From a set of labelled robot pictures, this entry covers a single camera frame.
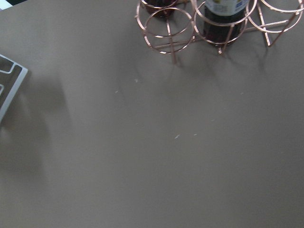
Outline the tea bottle back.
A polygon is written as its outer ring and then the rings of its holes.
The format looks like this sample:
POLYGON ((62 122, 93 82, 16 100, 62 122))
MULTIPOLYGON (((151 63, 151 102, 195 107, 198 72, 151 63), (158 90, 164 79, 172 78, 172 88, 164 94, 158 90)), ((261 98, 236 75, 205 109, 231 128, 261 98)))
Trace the tea bottle back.
POLYGON ((155 14, 159 18, 169 17, 173 13, 173 10, 164 8, 175 7, 177 4, 177 0, 142 0, 141 2, 149 14, 161 10, 155 14))

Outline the tea bottle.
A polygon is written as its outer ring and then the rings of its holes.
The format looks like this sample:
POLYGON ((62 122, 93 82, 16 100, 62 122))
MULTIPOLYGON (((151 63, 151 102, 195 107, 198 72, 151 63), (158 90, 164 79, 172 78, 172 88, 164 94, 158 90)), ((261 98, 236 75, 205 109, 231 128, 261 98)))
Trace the tea bottle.
POLYGON ((161 10, 155 14, 159 18, 169 17, 173 13, 173 10, 164 8, 175 7, 177 4, 177 0, 142 0, 141 2, 149 14, 161 10))
MULTIPOLYGON (((237 22, 244 18, 247 4, 247 0, 207 0, 204 16, 220 24, 237 22)), ((205 22, 203 36, 220 46, 226 41, 229 33, 230 39, 238 37, 243 24, 238 23, 231 29, 229 26, 216 26, 205 22)))

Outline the tea bottle front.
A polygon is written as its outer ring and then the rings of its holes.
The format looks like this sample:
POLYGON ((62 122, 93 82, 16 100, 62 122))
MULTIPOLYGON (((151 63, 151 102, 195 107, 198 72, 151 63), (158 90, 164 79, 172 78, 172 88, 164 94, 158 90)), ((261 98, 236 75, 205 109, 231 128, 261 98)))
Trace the tea bottle front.
MULTIPOLYGON (((247 0, 207 0, 204 16, 220 24, 237 22, 244 18, 247 4, 247 0)), ((243 24, 238 23, 231 29, 229 26, 216 26, 205 22, 203 36, 220 46, 226 41, 229 33, 230 39, 238 37, 243 24)))

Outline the aluminium frame post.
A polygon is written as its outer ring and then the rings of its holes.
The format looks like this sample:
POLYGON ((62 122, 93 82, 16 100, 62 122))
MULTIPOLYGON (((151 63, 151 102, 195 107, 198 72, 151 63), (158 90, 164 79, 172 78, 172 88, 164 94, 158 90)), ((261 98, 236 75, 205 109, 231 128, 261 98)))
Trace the aluminium frame post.
POLYGON ((0 121, 28 73, 28 69, 8 57, 0 56, 0 121))

